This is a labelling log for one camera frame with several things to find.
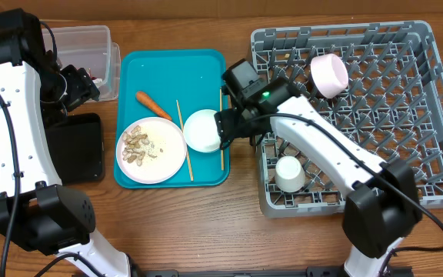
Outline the white bowl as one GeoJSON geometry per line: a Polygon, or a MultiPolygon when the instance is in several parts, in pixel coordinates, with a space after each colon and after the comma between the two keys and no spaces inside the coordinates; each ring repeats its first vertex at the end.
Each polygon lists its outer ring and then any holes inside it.
{"type": "Polygon", "coordinates": [[[183,134],[191,149],[202,153],[211,153],[219,149],[221,140],[215,114],[215,110],[202,109],[190,115],[185,121],[183,134]]]}

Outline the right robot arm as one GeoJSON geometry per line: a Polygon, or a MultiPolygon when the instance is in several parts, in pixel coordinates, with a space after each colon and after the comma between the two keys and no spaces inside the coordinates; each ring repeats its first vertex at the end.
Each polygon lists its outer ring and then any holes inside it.
{"type": "Polygon", "coordinates": [[[291,143],[345,199],[342,228],[352,244],[342,276],[383,276],[403,238],[421,221],[415,174],[403,160],[386,162],[322,118],[285,78],[260,78],[242,59],[222,75],[232,108],[215,114],[221,149],[237,138],[272,132],[291,143]]]}

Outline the red foil snack wrapper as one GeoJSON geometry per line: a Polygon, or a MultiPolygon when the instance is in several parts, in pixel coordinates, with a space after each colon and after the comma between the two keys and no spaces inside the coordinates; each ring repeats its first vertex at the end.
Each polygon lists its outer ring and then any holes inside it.
{"type": "Polygon", "coordinates": [[[95,76],[92,74],[92,70],[91,70],[91,69],[88,70],[88,75],[89,75],[89,77],[91,78],[91,80],[92,80],[95,84],[100,83],[100,82],[103,81],[102,78],[97,78],[97,77],[95,77],[95,76]]]}

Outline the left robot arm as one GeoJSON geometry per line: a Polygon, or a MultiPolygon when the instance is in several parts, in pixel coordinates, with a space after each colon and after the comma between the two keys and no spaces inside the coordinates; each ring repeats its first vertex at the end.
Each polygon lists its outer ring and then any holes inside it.
{"type": "Polygon", "coordinates": [[[5,246],[66,260],[86,276],[138,276],[97,230],[90,198],[65,187],[52,161],[54,149],[71,173],[104,169],[100,118],[72,114],[100,92],[85,69],[60,66],[46,29],[20,8],[0,12],[0,234],[5,246]]]}

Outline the pink bowl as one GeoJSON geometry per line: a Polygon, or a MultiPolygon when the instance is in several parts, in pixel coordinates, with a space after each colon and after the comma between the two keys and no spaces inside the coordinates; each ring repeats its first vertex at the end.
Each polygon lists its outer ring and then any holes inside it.
{"type": "Polygon", "coordinates": [[[325,98],[334,98],[348,87],[345,63],[335,54],[314,57],[310,73],[314,86],[325,98]]]}

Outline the cream ceramic cup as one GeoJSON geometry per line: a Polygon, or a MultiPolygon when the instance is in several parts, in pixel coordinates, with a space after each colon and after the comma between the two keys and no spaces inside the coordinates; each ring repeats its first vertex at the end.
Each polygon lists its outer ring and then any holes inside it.
{"type": "Polygon", "coordinates": [[[283,192],[297,192],[305,184],[305,172],[298,159],[292,156],[280,158],[275,166],[275,183],[283,192]]]}

